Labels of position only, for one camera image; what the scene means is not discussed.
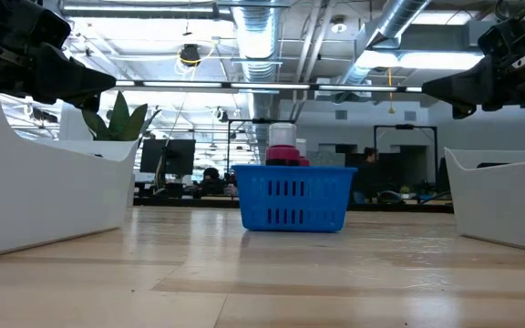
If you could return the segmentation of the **pale grey plastic tray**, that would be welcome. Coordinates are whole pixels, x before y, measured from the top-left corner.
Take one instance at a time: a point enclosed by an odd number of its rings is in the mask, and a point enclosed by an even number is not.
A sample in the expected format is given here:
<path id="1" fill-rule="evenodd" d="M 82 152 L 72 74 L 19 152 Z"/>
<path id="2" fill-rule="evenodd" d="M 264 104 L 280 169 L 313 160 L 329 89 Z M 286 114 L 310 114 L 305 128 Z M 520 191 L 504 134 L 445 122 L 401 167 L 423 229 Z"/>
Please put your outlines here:
<path id="1" fill-rule="evenodd" d="M 459 234 L 525 249 L 525 150 L 445 149 Z"/>

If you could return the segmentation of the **black computer monitor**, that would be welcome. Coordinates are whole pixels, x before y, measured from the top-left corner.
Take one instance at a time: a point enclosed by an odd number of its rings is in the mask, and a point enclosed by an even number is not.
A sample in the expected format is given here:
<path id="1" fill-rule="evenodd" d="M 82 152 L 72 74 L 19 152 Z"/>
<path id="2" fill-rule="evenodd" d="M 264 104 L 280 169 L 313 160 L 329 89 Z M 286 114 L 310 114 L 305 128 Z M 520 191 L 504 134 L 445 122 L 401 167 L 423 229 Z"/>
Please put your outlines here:
<path id="1" fill-rule="evenodd" d="M 195 149 L 195 139 L 144 139 L 139 171 L 155 173 L 161 163 L 166 174 L 191 175 Z"/>

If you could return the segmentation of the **long ceiling light strip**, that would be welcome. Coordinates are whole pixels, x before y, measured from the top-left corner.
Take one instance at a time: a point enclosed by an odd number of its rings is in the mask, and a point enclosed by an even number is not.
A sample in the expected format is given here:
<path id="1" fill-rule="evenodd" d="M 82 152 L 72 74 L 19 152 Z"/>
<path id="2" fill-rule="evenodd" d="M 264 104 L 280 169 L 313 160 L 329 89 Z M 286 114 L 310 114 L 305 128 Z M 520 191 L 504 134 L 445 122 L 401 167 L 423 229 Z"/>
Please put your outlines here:
<path id="1" fill-rule="evenodd" d="M 117 87 L 162 87 L 201 89 L 247 89 L 247 90 L 302 90 L 329 92 L 391 92 L 421 93 L 421 87 L 376 86 L 376 85 L 323 85 L 309 83 L 255 83 L 255 82 L 204 82 L 204 81 L 141 81 L 118 80 Z"/>

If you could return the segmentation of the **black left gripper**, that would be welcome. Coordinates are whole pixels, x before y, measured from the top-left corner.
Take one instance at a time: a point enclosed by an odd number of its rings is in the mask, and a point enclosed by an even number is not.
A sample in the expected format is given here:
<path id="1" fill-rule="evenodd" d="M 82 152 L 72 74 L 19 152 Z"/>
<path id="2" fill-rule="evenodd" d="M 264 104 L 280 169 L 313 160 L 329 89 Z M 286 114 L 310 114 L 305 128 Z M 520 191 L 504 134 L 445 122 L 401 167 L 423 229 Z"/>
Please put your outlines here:
<path id="1" fill-rule="evenodd" d="M 97 113 L 101 93 L 117 80 L 58 50 L 69 33 L 43 0 L 0 0 L 0 93 L 49 104 L 60 99 Z"/>

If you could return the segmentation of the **green potted plant white pot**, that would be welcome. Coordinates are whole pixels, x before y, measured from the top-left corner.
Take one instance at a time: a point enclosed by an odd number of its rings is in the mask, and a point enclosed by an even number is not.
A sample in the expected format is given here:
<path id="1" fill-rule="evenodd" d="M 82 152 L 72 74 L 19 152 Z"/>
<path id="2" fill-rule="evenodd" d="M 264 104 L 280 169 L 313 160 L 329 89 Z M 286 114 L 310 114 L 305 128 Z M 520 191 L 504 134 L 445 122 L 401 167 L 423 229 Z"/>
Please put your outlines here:
<path id="1" fill-rule="evenodd" d="M 119 159 L 114 168 L 107 164 L 102 170 L 102 177 L 106 181 L 99 182 L 98 185 L 104 199 L 115 200 L 118 205 L 127 208 L 132 204 L 134 166 L 139 144 L 160 110 L 148 116 L 147 103 L 130 109 L 124 94 L 119 91 L 109 112 L 109 118 L 87 110 L 83 110 L 80 116 L 93 142 L 106 143 L 116 150 L 124 151 L 124 158 Z"/>

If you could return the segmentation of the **silver ventilation duct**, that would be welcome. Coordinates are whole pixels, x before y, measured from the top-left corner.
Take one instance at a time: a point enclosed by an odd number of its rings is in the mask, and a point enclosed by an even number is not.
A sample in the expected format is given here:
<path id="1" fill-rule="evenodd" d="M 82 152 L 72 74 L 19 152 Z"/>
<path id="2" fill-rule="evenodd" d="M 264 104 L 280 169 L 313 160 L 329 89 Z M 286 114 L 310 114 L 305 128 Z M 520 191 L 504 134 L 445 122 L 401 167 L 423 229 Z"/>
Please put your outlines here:
<path id="1" fill-rule="evenodd" d="M 270 63 L 278 53 L 279 21 L 281 9 L 269 5 L 271 0 L 250 0 L 262 3 L 257 6 L 237 6 L 232 8 L 236 25 L 239 53 L 247 62 L 242 65 L 243 80 L 249 83 L 271 83 L 276 81 L 277 66 Z M 248 96 L 250 117 L 276 118 L 278 99 L 269 93 L 252 93 Z M 265 164 L 269 124 L 252 126 L 256 150 L 261 164 Z"/>
<path id="2" fill-rule="evenodd" d="M 427 8 L 431 0 L 387 0 L 379 17 L 363 23 L 354 41 L 355 59 L 338 84 L 359 85 L 375 67 L 382 67 L 384 50 L 399 48 L 402 34 Z"/>

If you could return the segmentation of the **person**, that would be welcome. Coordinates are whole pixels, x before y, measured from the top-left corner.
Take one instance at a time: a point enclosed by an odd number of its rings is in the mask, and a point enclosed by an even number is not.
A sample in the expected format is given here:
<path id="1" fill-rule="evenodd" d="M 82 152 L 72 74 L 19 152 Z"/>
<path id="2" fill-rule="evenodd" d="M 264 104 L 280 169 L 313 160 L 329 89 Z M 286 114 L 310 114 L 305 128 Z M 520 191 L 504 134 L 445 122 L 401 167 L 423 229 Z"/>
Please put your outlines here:
<path id="1" fill-rule="evenodd" d="M 207 168 L 203 171 L 203 179 L 199 184 L 199 196 L 222 195 L 224 193 L 224 180 L 216 168 Z"/>
<path id="2" fill-rule="evenodd" d="M 357 168 L 353 180 L 353 200 L 355 204 L 373 203 L 377 198 L 379 169 L 377 166 L 377 151 L 374 148 L 364 148 L 365 160 Z"/>

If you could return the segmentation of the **black metal frame stand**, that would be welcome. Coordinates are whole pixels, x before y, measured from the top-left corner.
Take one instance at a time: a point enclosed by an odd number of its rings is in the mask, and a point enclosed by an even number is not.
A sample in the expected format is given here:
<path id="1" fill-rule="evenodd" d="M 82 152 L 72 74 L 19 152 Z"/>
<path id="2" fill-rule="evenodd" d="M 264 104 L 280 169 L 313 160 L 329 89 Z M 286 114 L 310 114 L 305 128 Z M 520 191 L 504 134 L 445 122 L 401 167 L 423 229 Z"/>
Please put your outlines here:
<path id="1" fill-rule="evenodd" d="M 380 128 L 393 128 L 395 130 L 414 130 L 414 129 L 430 129 L 433 133 L 433 151 L 434 151 L 434 182 L 437 182 L 438 178 L 438 169 L 439 169 L 439 157 L 438 157 L 438 127 L 437 126 L 423 126 L 423 125 L 413 125 L 413 124 L 395 124 L 395 125 L 374 125 L 373 126 L 373 148 L 378 150 L 378 133 L 377 131 Z"/>

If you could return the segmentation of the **blue plastic slotted basket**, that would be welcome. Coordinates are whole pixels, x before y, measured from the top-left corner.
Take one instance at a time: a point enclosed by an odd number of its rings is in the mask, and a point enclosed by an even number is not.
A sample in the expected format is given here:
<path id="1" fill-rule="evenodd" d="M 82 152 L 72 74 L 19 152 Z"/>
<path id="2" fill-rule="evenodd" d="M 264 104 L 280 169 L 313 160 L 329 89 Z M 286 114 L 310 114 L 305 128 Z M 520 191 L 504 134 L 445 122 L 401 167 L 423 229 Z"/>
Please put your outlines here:
<path id="1" fill-rule="evenodd" d="M 245 229 L 337 232 L 343 228 L 356 169 L 261 165 L 233 169 Z"/>

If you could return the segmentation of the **black ceiling-mounted device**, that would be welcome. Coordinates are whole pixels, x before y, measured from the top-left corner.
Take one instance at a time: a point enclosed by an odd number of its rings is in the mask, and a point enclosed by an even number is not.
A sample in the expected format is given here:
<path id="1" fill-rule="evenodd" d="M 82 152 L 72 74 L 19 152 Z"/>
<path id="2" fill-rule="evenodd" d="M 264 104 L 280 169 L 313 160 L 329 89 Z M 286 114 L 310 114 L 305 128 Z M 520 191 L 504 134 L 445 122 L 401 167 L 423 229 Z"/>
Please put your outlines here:
<path id="1" fill-rule="evenodd" d="M 180 51 L 180 62 L 187 67 L 195 67 L 201 61 L 199 48 L 196 44 L 185 44 Z"/>

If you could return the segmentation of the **white plastic tray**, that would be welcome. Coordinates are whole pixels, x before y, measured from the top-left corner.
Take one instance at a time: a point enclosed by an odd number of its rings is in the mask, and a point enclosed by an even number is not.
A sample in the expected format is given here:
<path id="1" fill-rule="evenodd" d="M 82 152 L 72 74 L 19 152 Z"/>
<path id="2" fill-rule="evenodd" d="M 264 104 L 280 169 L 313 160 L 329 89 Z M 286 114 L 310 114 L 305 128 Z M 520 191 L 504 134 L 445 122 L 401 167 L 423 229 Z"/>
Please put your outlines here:
<path id="1" fill-rule="evenodd" d="M 30 140 L 0 102 L 0 254 L 120 227 L 136 142 Z"/>

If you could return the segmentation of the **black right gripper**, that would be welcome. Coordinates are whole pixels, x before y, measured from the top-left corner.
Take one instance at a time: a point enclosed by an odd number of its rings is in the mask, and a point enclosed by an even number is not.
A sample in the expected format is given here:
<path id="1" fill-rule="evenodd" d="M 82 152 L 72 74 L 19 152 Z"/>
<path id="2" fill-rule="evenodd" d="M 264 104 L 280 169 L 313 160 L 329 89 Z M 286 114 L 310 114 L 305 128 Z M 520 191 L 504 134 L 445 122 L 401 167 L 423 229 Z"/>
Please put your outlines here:
<path id="1" fill-rule="evenodd" d="M 525 108 L 525 10 L 510 14 L 496 4 L 494 14 L 497 23 L 478 40 L 484 58 L 467 71 L 422 85 L 424 94 L 453 105 L 453 119 L 472 116 L 476 105 L 485 111 Z"/>

